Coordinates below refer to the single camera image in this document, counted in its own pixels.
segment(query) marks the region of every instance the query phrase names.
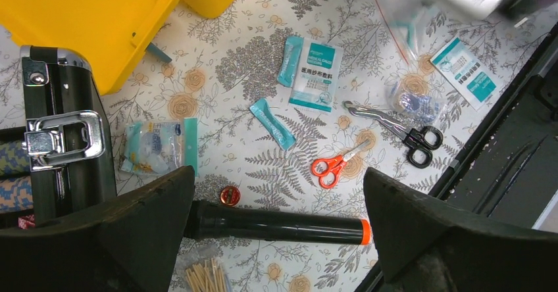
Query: metal latch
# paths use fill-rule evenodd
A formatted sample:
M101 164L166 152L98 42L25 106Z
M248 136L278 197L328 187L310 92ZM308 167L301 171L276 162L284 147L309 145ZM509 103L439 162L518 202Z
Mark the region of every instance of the metal latch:
M87 146L67 151L64 143L63 126L81 123ZM28 123L23 148L34 163L34 169L50 168L80 160L101 156L105 152L105 136L102 119L90 110L45 116Z

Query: orange-handled scissors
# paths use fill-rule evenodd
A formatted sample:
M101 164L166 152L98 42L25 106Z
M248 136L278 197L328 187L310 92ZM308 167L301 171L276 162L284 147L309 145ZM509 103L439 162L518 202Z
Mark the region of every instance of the orange-handled scissors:
M310 168L312 175L318 176L318 182L320 186L324 189L331 189L339 182L340 174L343 168L347 165L349 159L353 158L356 154L360 153L366 146L370 144L370 140L362 142L359 146L355 147L352 151L345 155L338 155L334 158L318 158L312 163ZM323 172L317 172L316 167L321 163L326 163L326 170ZM333 174L333 182L329 185L324 182L324 179L329 175Z

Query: rolled fabric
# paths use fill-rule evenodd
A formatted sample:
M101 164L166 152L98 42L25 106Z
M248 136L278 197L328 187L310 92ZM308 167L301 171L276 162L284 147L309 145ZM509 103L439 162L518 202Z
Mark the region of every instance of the rolled fabric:
M29 157L21 147L21 141L0 143L0 176L30 172Z
M31 176L0 180L0 213L33 208Z

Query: table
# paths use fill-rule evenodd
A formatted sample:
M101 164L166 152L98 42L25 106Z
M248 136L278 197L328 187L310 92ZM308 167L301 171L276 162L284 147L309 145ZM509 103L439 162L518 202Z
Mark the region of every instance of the table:
M558 20L558 9L537 12L518 30L502 22L463 24L437 14L427 30L424 54L407 68L373 0L237 0L218 19L202 19L178 5L153 43L169 54L171 65L146 55L124 87L104 96L112 128L114 157L121 163L124 125L140 120L196 116L199 120L199 173L196 197L216 200L226 185L241 191L241 207L305 214L367 217L361 191L365 168L374 167L427 193L490 109L476 112L428 63L455 34L495 76L510 82ZM330 114L287 104L290 89L276 82L286 37L305 37L345 49L340 87ZM10 33L0 34L0 127L24 125L17 74L18 48ZM348 115L340 103L352 100L388 109L385 92L396 81L423 89L450 104L439 124L443 148L425 170L405 162L406 148L377 123ZM283 152L248 110L260 97L297 138ZM339 185L323 190L310 176L316 157L334 156L371 139L351 159ZM117 172L118 194L151 181ZM321 245L228 238L195 243L183 240L179 255L216 244L235 291L352 291L377 261L374 245ZM183 291L174 274L171 291Z

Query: bandage scissors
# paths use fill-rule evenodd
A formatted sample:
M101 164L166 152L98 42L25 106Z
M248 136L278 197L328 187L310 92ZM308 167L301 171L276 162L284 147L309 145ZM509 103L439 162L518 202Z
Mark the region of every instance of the bandage scissors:
M362 142L361 144L359 144L359 146L355 147L352 151L348 152L345 155L338 155L334 158L318 158L316 159L313 163L312 163L312 167L311 167L311 172L314 176L318 176L318 182L320 183L320 186L324 189L331 189L333 187L335 187L335 185L339 182L339 178L340 178L340 174L341 171L343 170L343 168L345 168L345 166L347 165L347 162L353 158L356 154L360 153L367 145L370 144L370 140L366 140L364 142ZM326 170L324 170L323 172L318 172L316 170L316 167L318 167L318 165L321 162L325 162L326 163ZM333 182L330 184L327 184L324 182L324 179L330 175L333 174Z
M403 125L401 122L382 111L354 105L351 101L344 101L343 106L349 110L349 113L353 116L377 120L381 125L385 126L389 131L399 137L403 141L403 144L410 148L407 153L407 160L417 168L428 167L432 162L432 151L439 149L444 141L444 135L433 126L425 126L421 131L418 131L417 129ZM428 134L434 134L434 137L436 137L433 143L426 140ZM422 162L416 160L415 155L417 152L425 156Z

